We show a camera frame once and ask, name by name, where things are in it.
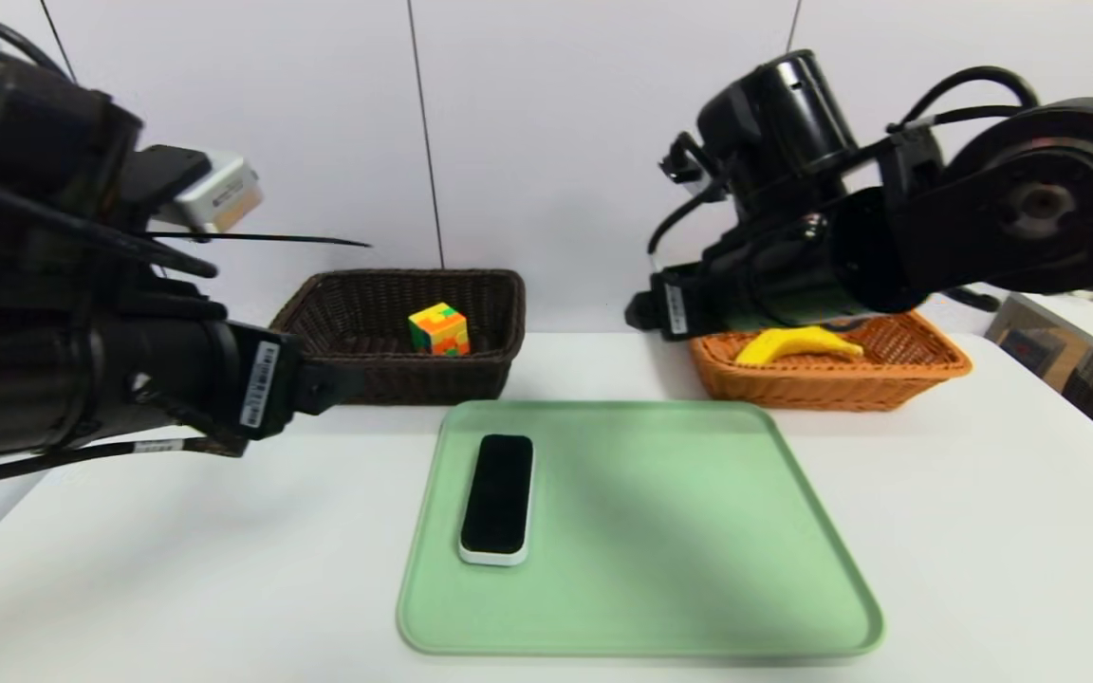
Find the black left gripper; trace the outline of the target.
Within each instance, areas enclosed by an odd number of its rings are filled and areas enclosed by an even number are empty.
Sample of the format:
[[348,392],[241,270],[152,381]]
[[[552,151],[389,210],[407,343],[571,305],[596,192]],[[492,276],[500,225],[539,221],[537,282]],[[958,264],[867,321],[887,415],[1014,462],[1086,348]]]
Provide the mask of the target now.
[[171,451],[238,458],[292,415],[321,415],[363,390],[364,372],[305,361],[291,335],[230,321],[148,321],[127,399],[196,432]]

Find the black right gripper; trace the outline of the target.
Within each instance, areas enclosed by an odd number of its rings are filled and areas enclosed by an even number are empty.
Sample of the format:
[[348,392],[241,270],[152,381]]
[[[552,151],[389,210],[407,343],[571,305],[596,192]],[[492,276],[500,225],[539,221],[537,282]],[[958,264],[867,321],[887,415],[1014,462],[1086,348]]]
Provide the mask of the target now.
[[700,261],[668,267],[624,322],[669,341],[832,323],[844,315],[844,251],[821,228],[732,229]]

